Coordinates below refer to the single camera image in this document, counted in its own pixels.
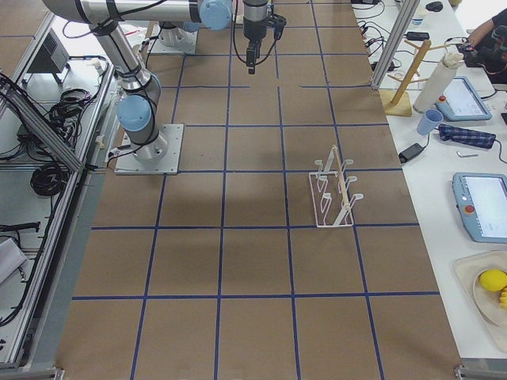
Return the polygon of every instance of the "red button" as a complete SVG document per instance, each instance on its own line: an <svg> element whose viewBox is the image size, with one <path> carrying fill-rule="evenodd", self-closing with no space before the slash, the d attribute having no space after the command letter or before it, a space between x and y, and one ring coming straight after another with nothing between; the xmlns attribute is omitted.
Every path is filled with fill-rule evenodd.
<svg viewBox="0 0 507 380"><path fill-rule="evenodd" d="M471 204L468 204L465 206L464 210L467 214L473 214L475 212L475 207L473 207Z"/></svg>

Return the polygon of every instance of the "black sleeve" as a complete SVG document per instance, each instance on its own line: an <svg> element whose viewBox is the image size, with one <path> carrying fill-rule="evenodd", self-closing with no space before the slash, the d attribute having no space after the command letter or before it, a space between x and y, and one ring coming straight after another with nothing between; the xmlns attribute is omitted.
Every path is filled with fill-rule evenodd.
<svg viewBox="0 0 507 380"><path fill-rule="evenodd" d="M507 8L502 10L496 16L493 16L492 20L495 28L500 25L507 25Z"/></svg>

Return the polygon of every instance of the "white table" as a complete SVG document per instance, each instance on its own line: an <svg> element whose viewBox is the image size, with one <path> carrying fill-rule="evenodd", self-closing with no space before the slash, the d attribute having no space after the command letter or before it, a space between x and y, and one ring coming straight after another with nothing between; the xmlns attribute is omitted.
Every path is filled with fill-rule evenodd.
<svg viewBox="0 0 507 380"><path fill-rule="evenodd" d="M422 0L425 5L429 0ZM439 13L430 13L418 30L430 34L433 46L442 44L449 37L466 36L463 28L456 20L452 8L443 0L444 9ZM366 21L374 21L387 30L391 27L398 15L398 7L392 1L386 2L386 10L379 17ZM368 17L380 11L379 7L368 10L356 10L357 17ZM368 31L367 38L378 36L375 31ZM407 49L408 45L402 43L399 50ZM431 51L425 59L438 60L444 50ZM398 53L396 58L402 61L402 70L408 70L412 56ZM371 62L378 60L372 56ZM427 78L432 72L435 63L422 63L421 76ZM460 68L458 75L467 76L472 85L481 96L493 93L486 74L482 69ZM398 83L386 78L381 88L395 89ZM413 104L419 94L418 85L410 85L407 93ZM447 124L468 126L478 131L488 131L497 134L497 139L504 144L504 159L507 159L507 125L500 117L507 103L506 93L497 93L486 105L493 114L493 119L486 122L451 123ZM393 139L398 152L414 143L424 145L426 137L416 132L420 114L414 113L412 117L388 116ZM460 158L456 154L459 150L463 154L478 153L478 157ZM484 325L484 322L470 296L466 294L461 283L453 272L453 264L458 259L485 253L491 250L507 250L507 245L495 245L473 242L463 228L456 200L452 192L452 176L457 172L476 173L507 173L507 165L498 160L498 144L491 150L469 147L455 142L442 142L437 132L432 132L429 146L413 161L403 166L406 182L408 184L417 218L425 239L433 271L440 289L442 300L448 315L456 346L462 358L488 358L506 359L507 353L496 348L494 342Z"/></svg>

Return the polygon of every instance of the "lemon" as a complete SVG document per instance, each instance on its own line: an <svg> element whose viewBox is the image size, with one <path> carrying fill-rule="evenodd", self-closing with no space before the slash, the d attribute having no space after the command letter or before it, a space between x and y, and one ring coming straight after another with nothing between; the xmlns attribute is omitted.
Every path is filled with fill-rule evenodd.
<svg viewBox="0 0 507 380"><path fill-rule="evenodd" d="M483 272L478 281L487 291L501 291L507 287L507 274L500 269L490 269Z"/></svg>

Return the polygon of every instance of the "plate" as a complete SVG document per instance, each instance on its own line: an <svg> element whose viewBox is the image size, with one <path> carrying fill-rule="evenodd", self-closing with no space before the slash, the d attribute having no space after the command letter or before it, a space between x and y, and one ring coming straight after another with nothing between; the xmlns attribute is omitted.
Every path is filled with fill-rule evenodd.
<svg viewBox="0 0 507 380"><path fill-rule="evenodd" d="M507 327L507 310L500 307L500 291L487 291L479 282L479 276L485 270L481 270L475 277L474 285L472 287L475 305L481 313L500 327Z"/></svg>

